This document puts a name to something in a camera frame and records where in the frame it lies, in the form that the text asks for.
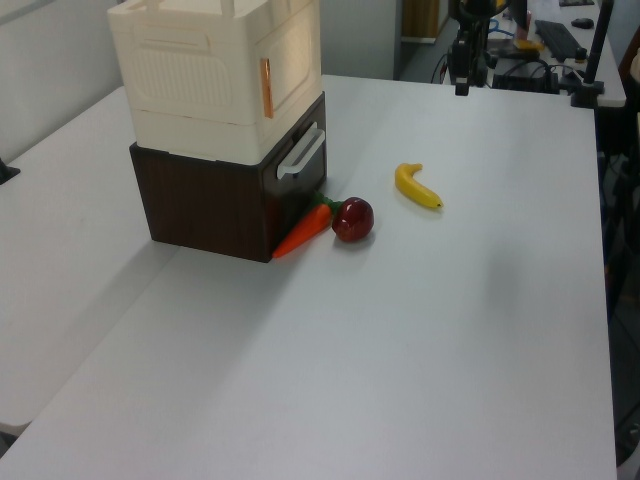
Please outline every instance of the computer mouse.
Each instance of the computer mouse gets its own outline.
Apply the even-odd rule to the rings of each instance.
[[[588,30],[593,28],[593,20],[590,18],[576,18],[571,22],[571,25],[576,28],[584,28],[585,30]]]

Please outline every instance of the yellow object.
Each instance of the yellow object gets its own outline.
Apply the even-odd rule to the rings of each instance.
[[[401,163],[396,168],[396,188],[410,200],[427,208],[442,207],[442,200],[435,192],[418,183],[413,174],[422,170],[421,163]]]
[[[534,42],[531,40],[514,40],[513,44],[518,50],[544,50],[544,44],[540,42]]]

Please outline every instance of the white handle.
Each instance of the white handle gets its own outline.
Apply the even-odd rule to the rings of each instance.
[[[325,138],[324,130],[320,130],[317,123],[311,125],[309,130],[302,136],[295,147],[291,149],[282,163],[278,165],[276,174],[278,180],[287,174],[295,175],[296,173],[300,173],[322,146]]]

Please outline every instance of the white wall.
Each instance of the white wall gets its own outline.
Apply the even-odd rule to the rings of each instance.
[[[393,79],[401,0],[320,0],[322,73]]]
[[[14,159],[121,84],[106,14],[115,4],[55,0],[0,25],[3,160]]]

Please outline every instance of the keyboard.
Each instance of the keyboard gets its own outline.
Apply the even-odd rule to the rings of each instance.
[[[576,50],[581,48],[580,44],[562,23],[536,20],[536,28],[556,60],[564,62],[567,58],[576,58]]]

